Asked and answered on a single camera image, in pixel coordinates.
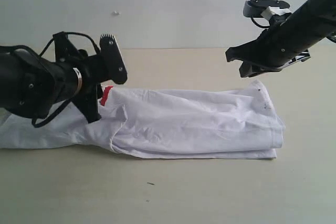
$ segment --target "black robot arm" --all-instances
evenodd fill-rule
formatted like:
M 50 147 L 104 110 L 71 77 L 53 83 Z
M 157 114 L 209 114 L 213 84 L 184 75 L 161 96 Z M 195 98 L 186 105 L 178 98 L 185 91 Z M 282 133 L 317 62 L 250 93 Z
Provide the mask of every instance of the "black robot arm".
M 96 55 L 70 42 L 68 35 L 89 38 Z M 42 58 L 48 46 L 55 43 L 55 62 Z M 38 55 L 27 46 L 0 47 L 0 108 L 32 119 L 41 127 L 57 116 L 70 102 L 89 123 L 100 119 L 97 100 L 102 96 L 101 82 L 113 80 L 124 84 L 127 71 L 114 36 L 103 35 L 100 48 L 85 34 L 54 34 L 45 50 Z M 48 116 L 51 106 L 63 104 Z
M 241 60 L 241 77 L 279 72 L 284 67 L 310 58 L 308 48 L 336 31 L 336 0 L 307 0 L 293 14 L 284 1 L 249 0 L 244 16 L 264 17 L 268 27 L 254 41 L 226 51 L 227 61 Z

